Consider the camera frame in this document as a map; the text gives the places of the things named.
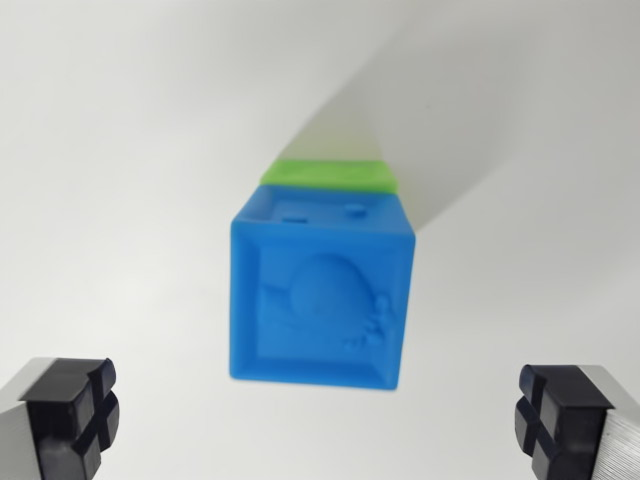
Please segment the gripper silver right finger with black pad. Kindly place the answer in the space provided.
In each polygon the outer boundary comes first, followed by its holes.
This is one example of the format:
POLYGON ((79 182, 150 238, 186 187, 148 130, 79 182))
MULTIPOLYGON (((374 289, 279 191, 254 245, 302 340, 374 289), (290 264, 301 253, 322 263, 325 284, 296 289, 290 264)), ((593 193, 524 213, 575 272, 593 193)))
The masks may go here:
POLYGON ((637 479, 639 403, 602 366, 530 365, 515 434, 541 480, 637 479))

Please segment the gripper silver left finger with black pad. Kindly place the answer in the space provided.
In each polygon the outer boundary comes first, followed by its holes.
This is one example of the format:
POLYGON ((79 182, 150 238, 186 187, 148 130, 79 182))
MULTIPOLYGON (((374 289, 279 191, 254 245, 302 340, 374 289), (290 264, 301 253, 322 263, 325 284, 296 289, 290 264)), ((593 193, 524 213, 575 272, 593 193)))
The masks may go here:
POLYGON ((114 363, 37 357, 1 388, 3 479, 92 479, 117 435, 114 363))

